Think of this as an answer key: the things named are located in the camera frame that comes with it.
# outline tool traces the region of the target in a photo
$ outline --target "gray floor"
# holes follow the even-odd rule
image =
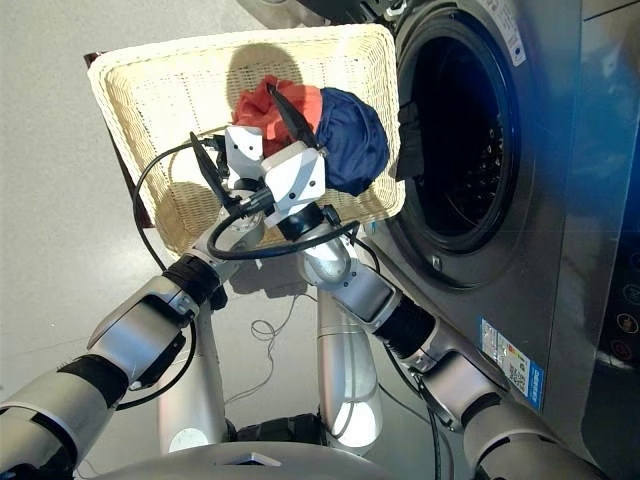
[[[136,235],[83,54],[257,28],[231,0],[0,0],[0,399],[82,353],[105,313],[157,273]],[[229,289],[229,307],[215,316],[228,395],[267,373],[265,344],[249,335],[250,322],[279,324],[292,301],[282,295],[300,289],[270,275],[262,276],[266,292],[259,283],[235,286],[253,293]],[[274,358],[272,381],[229,406],[237,425],[316,410],[311,301],[297,302]],[[379,358],[382,381],[423,411]],[[116,414],[88,456],[91,465],[106,472],[157,455],[155,423],[153,403]],[[384,433],[369,457],[399,478],[427,478],[430,433],[385,400]],[[93,475],[86,463],[79,470]]]

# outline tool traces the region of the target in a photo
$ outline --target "control panel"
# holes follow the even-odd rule
[[[640,152],[635,157],[600,350],[640,370]]]

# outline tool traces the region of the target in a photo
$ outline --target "barcode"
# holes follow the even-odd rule
[[[511,364],[509,364],[509,380],[511,380],[513,384],[516,387],[518,387],[518,390],[526,394],[526,384],[525,384],[524,375],[520,373],[520,370],[518,370]]]

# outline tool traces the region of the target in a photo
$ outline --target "button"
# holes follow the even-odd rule
[[[636,272],[640,272],[640,252],[632,254],[629,258],[629,263],[631,264],[631,268]]]
[[[611,350],[620,360],[631,360],[631,357],[633,357],[633,353],[631,352],[629,345],[620,340],[614,340],[611,342]]]
[[[640,330],[638,327],[638,321],[628,313],[621,313],[618,315],[616,317],[616,322],[618,323],[620,330],[624,333],[638,333],[638,330]]]
[[[640,285],[629,283],[622,289],[624,299],[634,305],[640,305]]]

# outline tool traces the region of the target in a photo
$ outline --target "warning label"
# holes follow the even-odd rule
[[[524,63],[527,54],[524,51],[520,30],[516,23],[516,17],[509,3],[505,0],[479,0],[480,5],[489,13],[500,30],[500,35],[507,44],[511,62],[514,67]]]
[[[542,406],[544,371],[484,317],[480,317],[480,331],[484,353],[498,364],[511,383],[539,410]]]

